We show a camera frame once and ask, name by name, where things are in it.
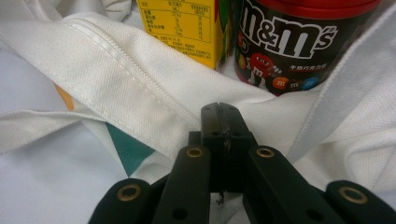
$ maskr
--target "nutrition label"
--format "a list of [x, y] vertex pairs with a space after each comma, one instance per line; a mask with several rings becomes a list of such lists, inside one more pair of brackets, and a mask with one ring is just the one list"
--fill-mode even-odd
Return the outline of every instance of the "nutrition label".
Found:
[[139, 1], [146, 30], [168, 45], [168, 41], [188, 38], [211, 43], [211, 7], [192, 2], [179, 1]]

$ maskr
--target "red container lid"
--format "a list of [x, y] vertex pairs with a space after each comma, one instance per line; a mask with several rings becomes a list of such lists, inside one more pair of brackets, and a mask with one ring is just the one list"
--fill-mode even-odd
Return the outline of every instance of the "red container lid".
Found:
[[373, 10], [381, 0], [257, 0], [273, 10], [310, 19], [344, 19]]

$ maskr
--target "stitched seam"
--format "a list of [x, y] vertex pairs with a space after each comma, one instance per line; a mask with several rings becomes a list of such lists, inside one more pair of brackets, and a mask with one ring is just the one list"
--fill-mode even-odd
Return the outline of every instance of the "stitched seam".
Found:
[[[78, 31], [79, 33], [81, 33], [81, 31], [76, 30], [76, 29], [74, 29], [74, 28], [72, 28], [72, 27], [70, 27], [70, 26], [67, 26], [67, 25], [66, 25], [66, 27], [69, 27], [70, 29], [75, 30], [75, 31]], [[2, 36], [3, 39], [7, 40], [7, 43], [8, 43], [13, 49], [18, 49], [17, 47], [15, 47], [14, 44], [12, 44], [11, 41], [9, 41], [9, 38], [7, 38], [7, 36], [5, 36], [4, 34], [1, 34], [1, 33], [0, 33], [0, 36]], [[103, 49], [102, 46], [100, 46], [100, 45], [99, 45], [98, 43], [96, 43], [95, 41], [94, 41], [93, 43], [94, 43], [96, 46], [98, 46], [101, 50], [103, 50], [103, 51], [106, 53], [106, 55], [108, 55], [112, 60], [114, 60], [115, 62], [117, 62], [113, 57], [111, 57], [111, 55], [108, 54], [108, 52], [107, 52], [105, 49]], [[53, 74], [54, 77], [57, 77], [59, 80], [63, 81], [64, 83], [69, 83], [69, 82], [66, 82], [66, 81], [65, 81], [61, 76], [59, 76], [57, 73], [51, 72], [50, 69], [49, 69], [47, 66], [45, 66], [42, 62], [39, 62], [39, 61], [37, 61], [37, 60], [34, 60], [34, 58], [35, 58], [34, 55], [32, 55], [32, 54], [30, 54], [30, 53], [27, 53], [27, 52], [20, 52], [20, 51], [18, 51], [18, 53], [19, 53], [20, 55], [26, 55], [27, 57], [31, 58], [31, 59], [32, 59], [31, 62], [40, 64], [40, 65], [41, 65], [41, 68], [44, 69], [44, 70], [46, 70], [48, 74]], [[119, 65], [123, 70], [125, 70], [121, 64], [118, 63], [118, 65]], [[75, 92], [77, 92], [77, 93], [81, 93], [81, 91], [79, 91], [79, 90], [77, 90], [77, 89], [75, 89], [75, 88], [73, 88], [73, 87], [70, 87], [70, 88], [71, 88], [72, 90], [74, 90]], [[85, 99], [87, 102], [89, 102], [89, 103], [91, 103], [91, 104], [93, 103], [93, 101], [89, 100], [88, 98], [85, 98], [85, 97], [82, 97], [82, 98]], [[132, 128], [132, 126], [120, 122], [120, 120], [118, 120], [118, 119], [116, 119], [115, 117], [113, 117], [113, 116], [111, 116], [110, 114], [108, 114], [108, 113], [107, 113], [103, 108], [101, 108], [100, 106], [94, 105], [94, 104], [92, 104], [92, 106], [93, 106], [94, 108], [96, 108], [99, 112], [102, 112], [103, 114], [105, 114], [106, 116], [108, 116], [110, 119], [112, 119], [112, 121], [114, 121], [115, 123], [117, 123], [120, 127], [127, 128], [129, 131], [131, 131], [131, 133], [133, 133], [133, 134], [135, 134], [135, 135], [138, 135], [138, 136], [144, 137], [149, 143], [151, 143], [151, 144], [153, 144], [153, 145], [159, 145], [160, 147], [163, 147], [163, 148], [165, 148], [166, 150], [171, 150], [171, 149], [172, 149], [172, 148], [170, 148], [169, 146], [163, 145], [163, 144], [161, 143], [161, 141], [156, 141], [156, 140], [155, 140], [154, 138], [152, 138], [152, 137], [149, 137], [149, 136], [147, 136], [147, 135], [145, 135], [145, 134], [142, 134], [142, 133], [139, 133], [139, 132], [137, 132], [137, 131], [134, 131], [134, 129]], [[174, 114], [175, 117], [181, 119], [181, 117], [178, 116], [178, 115], [177, 115], [175, 112], [173, 112], [172, 110], [171, 110], [170, 112], [171, 112], [171, 114]]]
[[[67, 26], [68, 28], [71, 28], [71, 29], [74, 30], [74, 31], [77, 31], [77, 32], [82, 33], [83, 35], [87, 36], [86, 34], [84, 34], [83, 32], [81, 32], [79, 29], [76, 29], [75, 27], [73, 27], [73, 26], [71, 26], [71, 25], [69, 25], [69, 24], [66, 24], [66, 26]], [[144, 89], [145, 92], [147, 92], [151, 98], [156, 99], [157, 104], [162, 105], [163, 107], [165, 107], [165, 108], [167, 109], [168, 112], [170, 112], [171, 114], [174, 114], [180, 121], [182, 121], [183, 123], [185, 123], [187, 126], [191, 127], [181, 116], [179, 116], [177, 113], [175, 113], [175, 112], [174, 112], [172, 109], [170, 109], [167, 105], [165, 105], [164, 103], [162, 103], [161, 100], [159, 100], [158, 97], [156, 97], [154, 94], [150, 93], [150, 90], [149, 90], [146, 86], [144, 86], [143, 84], [141, 84], [138, 80], [136, 80], [136, 78], [128, 71], [128, 69], [125, 68], [125, 66], [123, 66], [119, 61], [117, 61], [117, 60], [107, 51], [107, 49], [104, 49], [104, 48], [103, 48], [99, 43], [97, 43], [95, 40], [93, 40], [93, 41], [94, 41], [94, 44], [95, 44], [97, 47], [99, 47], [99, 49], [101, 49], [103, 52], [105, 52], [106, 55], [107, 55], [109, 58], [111, 58], [112, 61], [115, 62], [115, 63], [118, 65], [118, 67], [119, 67], [120, 69], [122, 69], [126, 74], [129, 75], [128, 77], [131, 77], [131, 78], [132, 78], [132, 81], [134, 81], [135, 83], [137, 83], [137, 85], [138, 85], [139, 87], [141, 87], [142, 89]], [[136, 66], [136, 69], [138, 70], [138, 72], [143, 73], [142, 69], [140, 69], [139, 67]]]
[[[100, 35], [97, 34], [97, 35], [99, 35], [101, 38], [103, 38], [104, 40], [106, 40], [107, 44], [109, 44], [111, 47], [113, 47], [113, 49], [114, 49], [117, 53], [121, 54], [121, 55], [123, 56], [123, 58], [124, 58], [127, 62], [129, 62], [130, 64], [132, 64], [132, 65], [134, 66], [134, 68], [135, 68], [138, 72], [140, 72], [140, 74], [144, 75], [145, 80], [146, 80], [151, 86], [153, 86], [153, 87], [155, 88], [155, 90], [156, 90], [159, 94], [162, 94], [162, 95], [164, 96], [164, 98], [166, 98], [172, 105], [174, 105], [174, 106], [176, 106], [178, 109], [180, 109], [184, 114], [186, 114], [189, 118], [191, 118], [195, 123], [200, 123], [200, 122], [197, 120], [197, 118], [196, 118], [195, 116], [193, 116], [186, 108], [184, 108], [183, 106], [181, 106], [180, 104], [178, 104], [177, 101], [176, 101], [175, 99], [173, 99], [173, 97], [171, 97], [169, 94], [167, 94], [164, 90], [162, 90], [162, 89], [158, 86], [158, 84], [157, 84], [155, 81], [153, 81], [151, 78], [149, 78], [149, 76], [146, 75], [146, 73], [143, 71], [143, 69], [140, 68], [140, 66], [139, 66], [138, 64], [136, 64], [136, 63], [129, 57], [129, 55], [128, 55], [124, 50], [122, 50], [122, 49], [119, 47], [119, 45], [118, 45], [113, 39], [111, 39], [111, 38], [108, 36], [108, 34], [107, 34], [105, 31], [103, 31], [100, 27], [98, 27], [96, 24], [92, 23], [91, 21], [87, 21], [87, 20], [80, 19], [80, 18], [77, 18], [77, 19], [75, 19], [75, 20], [76, 20], [76, 21], [83, 21], [84, 23], [88, 23], [89, 26], [91, 26], [91, 27], [93, 27], [94, 29], [98, 30], [101, 34], [100, 34]], [[88, 29], [88, 30], [92, 31], [91, 29], [85, 27], [85, 25], [83, 25], [83, 24], [79, 24], [79, 25], [83, 26], [85, 29]], [[84, 34], [83, 32], [81, 32], [80, 30], [76, 29], [75, 27], [73, 27], [73, 29], [76, 30], [76, 31], [78, 31], [78, 32], [80, 32], [80, 33], [82, 33], [82, 34]], [[122, 66], [122, 70], [124, 70], [128, 75], [131, 75], [131, 73], [129, 73], [129, 72], [127, 71], [127, 69], [124, 68], [123, 66]]]
[[98, 121], [103, 121], [101, 118], [99, 117], [95, 117], [92, 115], [86, 115], [86, 114], [82, 114], [82, 113], [78, 113], [78, 112], [67, 112], [67, 111], [40, 111], [40, 110], [31, 110], [31, 109], [20, 109], [17, 111], [11, 111], [9, 113], [3, 114], [0, 116], [0, 121], [2, 119], [6, 119], [8, 117], [12, 117], [14, 115], [18, 115], [18, 114], [34, 114], [34, 115], [38, 115], [38, 116], [77, 116], [83, 119], [93, 119], [93, 120], [98, 120]]
[[[86, 34], [82, 33], [80, 30], [78, 30], [78, 29], [72, 27], [71, 25], [66, 24], [65, 26], [68, 27], [68, 28], [70, 28], [71, 30], [77, 31], [77, 32], [79, 32], [79, 33], [81, 33], [81, 34], [87, 36]], [[125, 73], [127, 73], [128, 75], [130, 75], [130, 77], [132, 78], [132, 81], [136, 82], [136, 84], [137, 84], [139, 87], [145, 89], [146, 92], [149, 92], [149, 90], [147, 90], [146, 87], [144, 87], [140, 82], [138, 82], [138, 81], [132, 76], [132, 74], [129, 73], [129, 72], [127, 71], [127, 69], [126, 69], [124, 66], [122, 66], [122, 64], [120, 64], [114, 57], [111, 56], [111, 54], [109, 54], [109, 53], [107, 52], [106, 49], [104, 49], [100, 44], [98, 44], [98, 43], [97, 43], [96, 41], [94, 41], [94, 40], [93, 40], [93, 43], [94, 43], [95, 46], [97, 46], [99, 49], [101, 49], [103, 52], [105, 52], [106, 55], [107, 55], [112, 61], [114, 61], [115, 63], [117, 63], [117, 65], [119, 66], [119, 68], [121, 68]], [[62, 79], [60, 76], [56, 75], [55, 73], [52, 73], [52, 74], [55, 75], [57, 78], [59, 78], [59, 79], [60, 79], [61, 81], [63, 81], [64, 83], [69, 83], [69, 82], [65, 81], [65, 79]], [[74, 91], [78, 92], [78, 93], [81, 95], [81, 91], [79, 91], [79, 90], [77, 90], [77, 89], [75, 89], [75, 88], [72, 88], [72, 89], [73, 89]], [[151, 94], [150, 97], [157, 99], [156, 96], [153, 95], [153, 94]], [[137, 135], [137, 136], [143, 136], [143, 137], [146, 138], [150, 143], [153, 143], [153, 145], [159, 145], [159, 146], [161, 146], [161, 147], [166, 148], [167, 150], [170, 150], [170, 149], [171, 149], [170, 147], [161, 144], [161, 141], [156, 141], [154, 138], [152, 138], [152, 137], [150, 137], [150, 136], [148, 136], [148, 135], [146, 135], [146, 134], [143, 134], [143, 133], [141, 133], [141, 132], [135, 131], [134, 128], [133, 128], [132, 126], [127, 125], [127, 124], [121, 122], [121, 121], [118, 120], [116, 117], [114, 117], [114, 116], [112, 116], [111, 114], [109, 114], [108, 112], [106, 112], [105, 109], [101, 108], [101, 107], [98, 106], [98, 105], [95, 105], [95, 104], [93, 103], [93, 101], [91, 101], [90, 99], [88, 99], [88, 98], [86, 98], [86, 97], [83, 97], [83, 99], [85, 99], [86, 101], [90, 102], [94, 108], [96, 108], [98, 111], [100, 111], [100, 112], [102, 112], [103, 114], [105, 114], [106, 116], [108, 116], [110, 119], [112, 119], [112, 121], [114, 121], [115, 123], [117, 123], [118, 125], [120, 125], [120, 127], [126, 127], [129, 131], [131, 131], [131, 132], [134, 133], [135, 135]], [[173, 112], [172, 110], [169, 110], [169, 112], [170, 112], [171, 114], [174, 114], [174, 115], [175, 115], [178, 119], [180, 119], [184, 124], [187, 124], [187, 123], [186, 123], [180, 116], [178, 116], [175, 112]]]

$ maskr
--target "white cloth bag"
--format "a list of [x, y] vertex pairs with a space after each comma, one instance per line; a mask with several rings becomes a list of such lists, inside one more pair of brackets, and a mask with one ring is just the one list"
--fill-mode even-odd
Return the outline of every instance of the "white cloth bag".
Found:
[[[214, 102], [238, 107], [259, 144], [279, 149], [312, 185], [348, 179], [393, 202], [393, 1], [382, 3], [321, 88], [280, 97], [235, 80], [232, 60], [220, 74], [165, 46], [136, 28], [135, 11], [114, 21], [131, 1], [66, 2], [0, 2], [0, 152], [8, 152], [0, 157], [0, 201], [9, 202], [2, 223], [87, 222], [106, 190], [126, 178], [104, 122], [156, 150], [132, 174], [152, 183], [170, 171], [188, 132], [199, 131], [201, 107]], [[73, 97], [72, 111], [51, 81]], [[47, 169], [58, 171], [56, 180]], [[212, 222], [232, 221], [238, 202]]]

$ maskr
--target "m&m's container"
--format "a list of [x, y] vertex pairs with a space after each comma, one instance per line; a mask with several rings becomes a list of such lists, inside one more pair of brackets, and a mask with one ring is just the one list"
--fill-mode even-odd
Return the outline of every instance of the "m&m's container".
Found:
[[323, 82], [380, 0], [242, 2], [236, 73], [279, 95]]

